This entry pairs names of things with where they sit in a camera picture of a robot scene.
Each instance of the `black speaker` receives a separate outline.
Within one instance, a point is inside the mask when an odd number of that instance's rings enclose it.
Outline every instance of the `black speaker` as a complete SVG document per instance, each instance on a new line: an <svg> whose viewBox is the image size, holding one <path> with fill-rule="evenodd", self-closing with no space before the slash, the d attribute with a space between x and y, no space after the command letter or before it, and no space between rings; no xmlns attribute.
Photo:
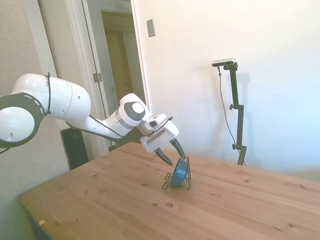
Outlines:
<svg viewBox="0 0 320 240"><path fill-rule="evenodd" d="M61 131L62 141L69 158L70 170L89 162L82 132L76 129Z"/></svg>

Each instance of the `wooden table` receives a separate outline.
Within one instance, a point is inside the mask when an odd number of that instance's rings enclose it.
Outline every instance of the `wooden table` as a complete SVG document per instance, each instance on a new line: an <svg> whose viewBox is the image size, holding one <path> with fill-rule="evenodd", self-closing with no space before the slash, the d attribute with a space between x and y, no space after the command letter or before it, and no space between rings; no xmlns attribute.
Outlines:
<svg viewBox="0 0 320 240"><path fill-rule="evenodd" d="M320 240L320 183L193 155L190 166L189 191L164 191L174 167L128 143L20 201L57 240Z"/></svg>

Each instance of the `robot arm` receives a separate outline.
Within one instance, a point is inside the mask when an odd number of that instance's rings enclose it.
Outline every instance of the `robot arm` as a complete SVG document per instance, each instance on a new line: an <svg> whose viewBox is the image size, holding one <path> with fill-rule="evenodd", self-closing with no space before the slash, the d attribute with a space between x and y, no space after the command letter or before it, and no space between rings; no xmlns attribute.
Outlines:
<svg viewBox="0 0 320 240"><path fill-rule="evenodd" d="M39 74L25 74L10 95L0 97L0 148L14 148L30 141L45 116L61 119L74 128L117 141L137 127L149 153L153 151L167 164L172 162L161 151L168 141L186 156L176 139L178 128L165 114L153 115L135 94L120 100L119 108L107 119L90 115L87 91L72 82Z"/></svg>

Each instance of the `camera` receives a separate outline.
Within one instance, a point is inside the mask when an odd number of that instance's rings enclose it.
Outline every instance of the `camera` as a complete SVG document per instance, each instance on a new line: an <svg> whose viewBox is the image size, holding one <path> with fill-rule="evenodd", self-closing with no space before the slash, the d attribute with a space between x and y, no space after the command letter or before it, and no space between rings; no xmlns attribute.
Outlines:
<svg viewBox="0 0 320 240"><path fill-rule="evenodd" d="M221 59L217 61L212 62L212 67L221 67L221 66L227 66L227 65L232 65L236 62L234 58L226 58L226 59Z"/></svg>

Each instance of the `light switch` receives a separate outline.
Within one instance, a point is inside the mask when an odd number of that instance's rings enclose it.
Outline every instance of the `light switch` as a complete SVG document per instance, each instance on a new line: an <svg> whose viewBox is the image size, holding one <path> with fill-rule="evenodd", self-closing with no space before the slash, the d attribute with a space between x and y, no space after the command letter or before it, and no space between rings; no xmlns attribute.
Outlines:
<svg viewBox="0 0 320 240"><path fill-rule="evenodd" d="M156 35L156 31L155 31L154 20L150 19L150 20L146 21L146 26L148 28L149 38L155 36Z"/></svg>

